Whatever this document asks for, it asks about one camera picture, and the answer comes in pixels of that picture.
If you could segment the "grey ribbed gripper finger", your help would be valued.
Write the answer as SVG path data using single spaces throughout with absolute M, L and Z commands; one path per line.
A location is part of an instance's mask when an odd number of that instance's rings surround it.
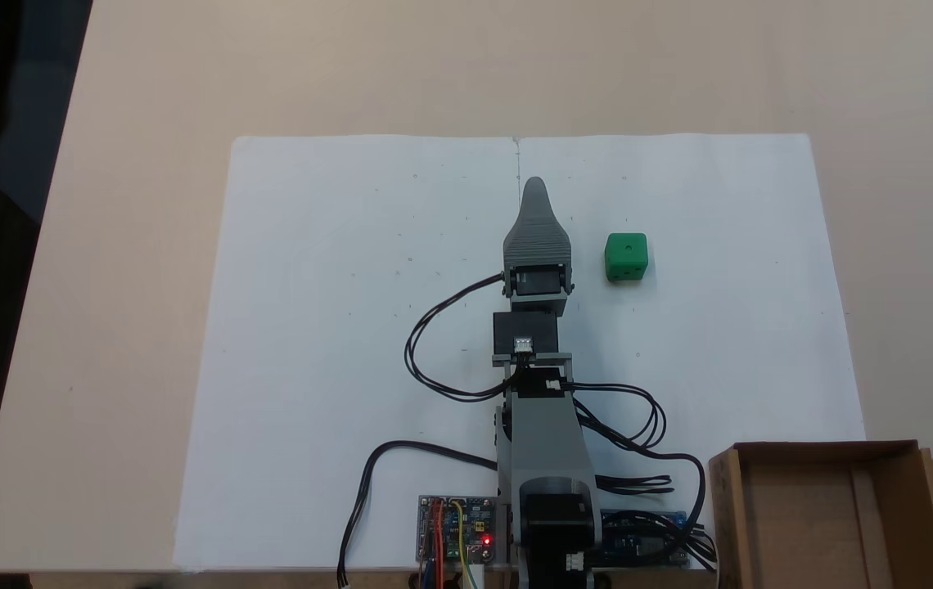
M 503 266 L 565 266 L 572 264 L 567 231 L 561 227 L 542 178 L 529 178 L 523 187 L 516 222 L 503 242 Z

